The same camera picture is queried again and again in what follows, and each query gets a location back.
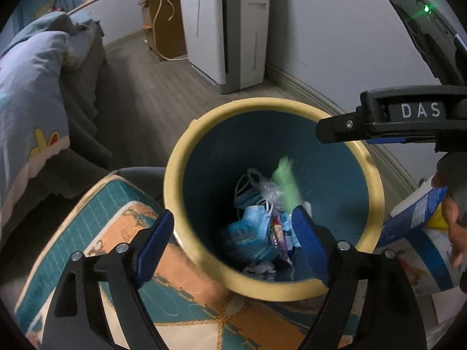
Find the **metal bolt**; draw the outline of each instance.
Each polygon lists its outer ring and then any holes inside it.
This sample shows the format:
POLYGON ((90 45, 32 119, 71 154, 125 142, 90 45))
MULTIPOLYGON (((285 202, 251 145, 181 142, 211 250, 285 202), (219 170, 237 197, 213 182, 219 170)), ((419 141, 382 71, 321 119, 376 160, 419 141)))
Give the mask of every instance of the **metal bolt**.
POLYGON ((77 260, 81 259, 81 257, 83 256, 83 253, 80 252, 80 251, 75 251, 73 254, 72 254, 72 261, 73 262, 76 262, 77 260))
POLYGON ((115 249, 117 252, 125 252, 127 251, 129 248, 128 244, 127 243, 122 243, 122 244, 118 244, 117 245, 117 248, 115 249))
POLYGON ((337 247, 339 247, 342 251, 347 251, 350 249, 350 243, 346 241, 339 241, 337 243, 337 247))
POLYGON ((393 252, 393 250, 391 249, 384 250, 384 255, 386 256, 386 258, 389 258, 389 259, 395 258, 395 252, 393 252))

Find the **trash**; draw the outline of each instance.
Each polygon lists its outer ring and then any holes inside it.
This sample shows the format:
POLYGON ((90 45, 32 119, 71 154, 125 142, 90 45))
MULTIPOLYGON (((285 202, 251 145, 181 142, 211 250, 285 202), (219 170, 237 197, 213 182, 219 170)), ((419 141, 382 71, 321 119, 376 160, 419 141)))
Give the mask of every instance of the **trash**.
POLYGON ((292 228, 293 208, 303 205, 311 216, 311 204, 302 201, 286 157, 273 177, 274 181, 255 168, 247 169, 234 191, 238 221, 228 225, 221 236, 226 256, 243 267, 242 273, 270 281, 274 281, 277 267, 291 267, 289 275, 294 275, 292 259, 300 243, 292 228))

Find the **human hand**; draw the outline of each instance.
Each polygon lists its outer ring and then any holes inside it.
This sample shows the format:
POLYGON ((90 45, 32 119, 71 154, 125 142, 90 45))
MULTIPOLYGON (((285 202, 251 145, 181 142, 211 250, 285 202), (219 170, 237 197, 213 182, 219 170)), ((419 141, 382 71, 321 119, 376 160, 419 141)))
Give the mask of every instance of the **human hand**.
POLYGON ((455 267, 462 263, 462 253, 467 253, 467 229, 459 224, 465 221, 465 205, 467 205, 466 165, 467 153, 449 153, 440 159, 437 172, 431 180, 431 185, 435 188, 448 188, 441 203, 441 210, 449 226, 452 264, 455 267))

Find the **yellow rim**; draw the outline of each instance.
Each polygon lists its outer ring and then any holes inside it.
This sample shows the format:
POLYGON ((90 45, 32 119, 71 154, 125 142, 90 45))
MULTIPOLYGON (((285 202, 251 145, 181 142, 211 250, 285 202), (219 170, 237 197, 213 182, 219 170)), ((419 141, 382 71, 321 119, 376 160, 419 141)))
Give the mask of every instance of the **yellow rim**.
MULTIPOLYGON (((226 288, 260 300, 293 301, 303 300, 326 293, 327 288, 317 279, 293 283, 269 283, 255 280, 223 264, 200 242, 192 230, 183 204, 182 175, 188 158, 198 141, 218 123, 237 114, 249 111, 281 111, 293 113, 315 122, 330 117, 329 114, 301 102, 256 97, 233 101, 219 106, 193 121, 177 142, 167 164, 164 179, 164 202, 175 218, 175 237, 188 257, 208 276, 226 288)), ((378 170, 363 143, 346 142, 358 160, 368 187, 368 220, 356 246, 359 251, 372 252, 381 233, 384 219, 384 193, 378 170)))

